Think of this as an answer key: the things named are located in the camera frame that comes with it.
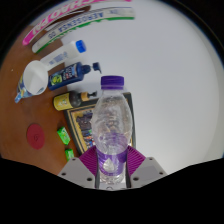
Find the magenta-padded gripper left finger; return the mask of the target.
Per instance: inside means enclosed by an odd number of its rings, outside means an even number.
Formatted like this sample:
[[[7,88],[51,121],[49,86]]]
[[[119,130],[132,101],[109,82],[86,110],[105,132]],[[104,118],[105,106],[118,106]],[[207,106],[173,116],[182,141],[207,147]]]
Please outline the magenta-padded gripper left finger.
[[[58,176],[84,188],[98,189],[100,175],[96,147],[89,148],[80,157],[71,158]]]

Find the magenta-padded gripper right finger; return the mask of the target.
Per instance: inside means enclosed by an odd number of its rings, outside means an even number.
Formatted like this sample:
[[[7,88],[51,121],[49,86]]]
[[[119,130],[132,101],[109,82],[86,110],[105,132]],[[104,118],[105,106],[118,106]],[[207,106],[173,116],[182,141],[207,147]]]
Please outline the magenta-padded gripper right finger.
[[[167,173],[154,157],[145,157],[129,146],[126,161],[126,186],[140,188],[165,177]]]

